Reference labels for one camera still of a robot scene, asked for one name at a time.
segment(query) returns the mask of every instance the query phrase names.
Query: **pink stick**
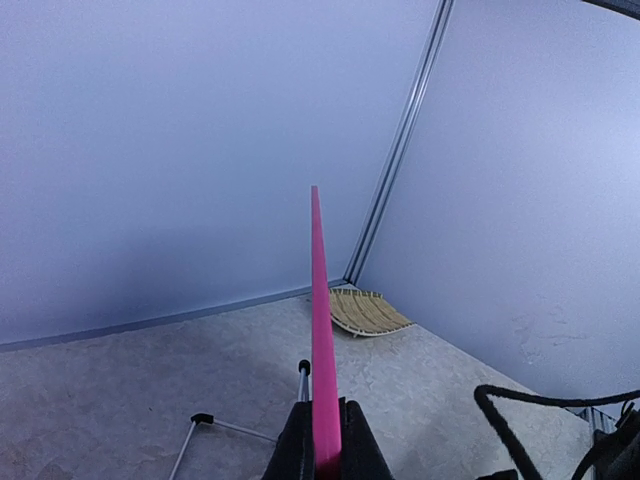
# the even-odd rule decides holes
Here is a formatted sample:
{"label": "pink stick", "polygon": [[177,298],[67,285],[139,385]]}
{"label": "pink stick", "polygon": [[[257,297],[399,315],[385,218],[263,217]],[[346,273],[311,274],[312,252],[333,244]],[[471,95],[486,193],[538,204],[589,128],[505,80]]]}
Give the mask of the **pink stick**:
{"label": "pink stick", "polygon": [[311,187],[312,212],[312,371],[313,443],[319,480],[340,478],[342,438],[338,408],[338,382],[333,350],[327,261],[322,237],[322,215],[318,187]]}

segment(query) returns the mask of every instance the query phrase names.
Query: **marble-patterned floor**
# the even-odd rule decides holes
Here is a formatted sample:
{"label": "marble-patterned floor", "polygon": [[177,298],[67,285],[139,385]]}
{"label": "marble-patterned floor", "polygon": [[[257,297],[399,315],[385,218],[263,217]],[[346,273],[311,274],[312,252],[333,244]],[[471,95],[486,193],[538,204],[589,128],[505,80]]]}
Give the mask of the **marble-patterned floor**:
{"label": "marble-patterned floor", "polygon": [[[277,436],[310,357],[311,304],[297,297],[144,330],[0,354],[0,478],[168,478],[189,417]],[[512,462],[473,401],[515,382],[421,327],[379,338],[335,331],[340,394],[360,402],[398,480],[475,479]],[[583,420],[497,401],[546,479],[589,447]],[[197,430],[178,479],[253,479],[272,445]]]}

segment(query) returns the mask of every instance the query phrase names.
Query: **black cable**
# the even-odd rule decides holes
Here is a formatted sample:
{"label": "black cable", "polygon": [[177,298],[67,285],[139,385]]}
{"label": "black cable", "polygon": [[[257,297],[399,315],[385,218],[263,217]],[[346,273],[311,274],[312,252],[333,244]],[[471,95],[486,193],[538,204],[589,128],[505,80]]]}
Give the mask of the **black cable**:
{"label": "black cable", "polygon": [[[531,461],[529,454],[518,440],[518,437],[513,433],[509,424],[505,418],[498,412],[493,402],[489,399],[489,396],[507,398],[510,400],[517,400],[524,403],[533,403],[536,405],[544,405],[547,407],[560,407],[560,408],[587,408],[598,407],[602,405],[609,405],[612,403],[620,403],[623,401],[634,400],[640,398],[640,390],[634,390],[629,393],[623,393],[620,395],[613,395],[610,397],[595,398],[592,400],[564,400],[560,398],[548,398],[541,397],[539,395],[531,395],[528,393],[518,392],[515,390],[509,390],[508,388],[496,387],[494,385],[480,385],[476,387],[473,392],[473,396],[482,410],[482,413],[486,417],[489,424],[500,437],[500,440],[507,447],[511,459],[520,470],[524,480],[542,480],[540,472],[536,469],[535,465]],[[580,480],[587,469],[593,465],[613,444],[616,440],[618,432],[607,437],[606,441],[603,441],[591,447],[591,449],[584,456],[580,464],[578,465],[576,472],[573,474],[572,480]]]}
{"label": "black cable", "polygon": [[625,400],[624,403],[622,404],[622,408],[620,408],[620,418],[624,417],[624,411],[625,411],[625,407],[627,406],[627,403],[629,403],[629,400]]}

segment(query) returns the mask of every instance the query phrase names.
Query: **tripod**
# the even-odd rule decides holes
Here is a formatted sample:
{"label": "tripod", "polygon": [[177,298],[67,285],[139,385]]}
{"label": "tripod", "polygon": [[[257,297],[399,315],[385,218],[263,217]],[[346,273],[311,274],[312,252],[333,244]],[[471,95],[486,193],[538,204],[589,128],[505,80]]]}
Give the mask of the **tripod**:
{"label": "tripod", "polygon": [[[300,363],[298,364],[298,371],[300,372],[300,380],[298,382],[297,401],[308,402],[309,401],[309,375],[311,374],[311,363],[309,362],[309,360],[301,360]],[[189,433],[187,433],[187,438],[182,444],[182,448],[180,449],[180,453],[178,454],[178,459],[176,460],[176,463],[173,466],[171,475],[169,475],[169,480],[175,480],[176,474],[178,473],[178,469],[180,468],[180,464],[182,463],[182,459],[184,458],[184,454],[187,451],[189,442],[191,441],[191,437],[193,437],[196,427],[198,427],[198,425],[201,425],[201,424],[204,424],[207,426],[217,425],[219,427],[226,428],[228,430],[233,430],[236,432],[243,433],[245,435],[261,438],[263,440],[267,440],[274,444],[278,443],[278,439],[262,434],[260,432],[256,432],[254,430],[250,430],[244,427],[239,427],[238,425],[234,425],[232,423],[223,422],[222,420],[219,420],[215,418],[213,415],[208,413],[197,413],[191,417],[191,427],[189,428]]]}

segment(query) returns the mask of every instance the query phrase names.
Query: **baseboard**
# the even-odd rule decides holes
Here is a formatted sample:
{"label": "baseboard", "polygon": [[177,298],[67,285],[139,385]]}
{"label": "baseboard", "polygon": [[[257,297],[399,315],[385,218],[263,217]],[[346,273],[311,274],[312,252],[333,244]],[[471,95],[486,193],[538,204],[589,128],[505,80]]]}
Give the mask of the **baseboard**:
{"label": "baseboard", "polygon": [[[347,282],[344,281],[343,279],[333,280],[329,282],[329,287],[331,288],[340,287],[346,284]],[[77,340],[86,340],[89,338],[104,337],[106,335],[113,335],[115,333],[131,332],[134,330],[141,330],[143,328],[158,327],[160,325],[169,325],[171,323],[184,322],[184,321],[193,320],[196,318],[207,317],[209,315],[216,315],[218,313],[231,312],[234,310],[241,310],[243,308],[263,305],[265,303],[277,302],[278,300],[298,297],[300,295],[307,295],[309,293],[311,293],[311,286],[297,288],[295,290],[289,290],[281,293],[275,293],[273,295],[266,295],[264,297],[243,300],[241,302],[235,302],[235,303],[229,303],[226,305],[205,308],[202,310],[179,313],[177,315],[168,315],[165,317],[152,318],[148,320],[140,320],[137,322],[125,323],[122,325],[114,325],[111,327],[84,330],[81,332],[66,333],[63,335],[56,335],[52,337],[36,338],[33,340],[23,340],[23,341],[14,342],[14,343],[5,343],[4,345],[0,345],[0,353],[13,352],[16,350],[24,350],[27,348],[34,348],[34,347],[42,347],[45,345],[55,345],[58,343],[74,342]]]}

